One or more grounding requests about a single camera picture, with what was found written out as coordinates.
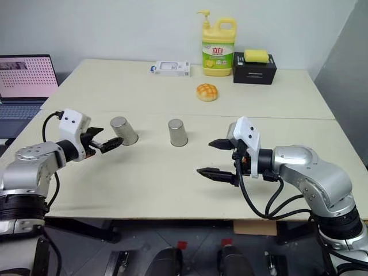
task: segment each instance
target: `metal cup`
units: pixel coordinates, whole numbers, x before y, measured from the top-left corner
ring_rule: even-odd
[[[138,134],[134,131],[128,120],[124,117],[115,117],[110,122],[118,137],[123,138],[123,145],[132,145],[138,141]]]
[[[176,147],[182,147],[188,143],[188,136],[185,132],[183,121],[172,119],[168,122],[168,131],[170,133],[171,144]]]

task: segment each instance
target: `dish soap bottle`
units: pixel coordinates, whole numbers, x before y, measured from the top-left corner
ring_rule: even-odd
[[[236,37],[236,21],[233,18],[221,18],[211,27],[209,10],[201,10],[205,16],[202,27],[202,68],[207,76],[227,76],[231,74]],[[231,24],[224,29],[222,24]]]

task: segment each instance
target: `gray wall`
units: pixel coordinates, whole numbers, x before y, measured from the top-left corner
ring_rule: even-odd
[[[368,1],[359,0],[315,80],[365,165],[368,164],[367,29]]]

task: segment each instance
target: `bottle label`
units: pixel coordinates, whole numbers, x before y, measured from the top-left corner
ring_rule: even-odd
[[[203,61],[205,68],[227,69],[232,68],[234,43],[202,43]]]

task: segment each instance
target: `black box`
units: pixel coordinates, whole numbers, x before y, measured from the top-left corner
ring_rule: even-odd
[[[268,63],[246,62],[244,53],[235,52],[232,65],[234,83],[270,85],[276,73],[276,64],[269,55]]]

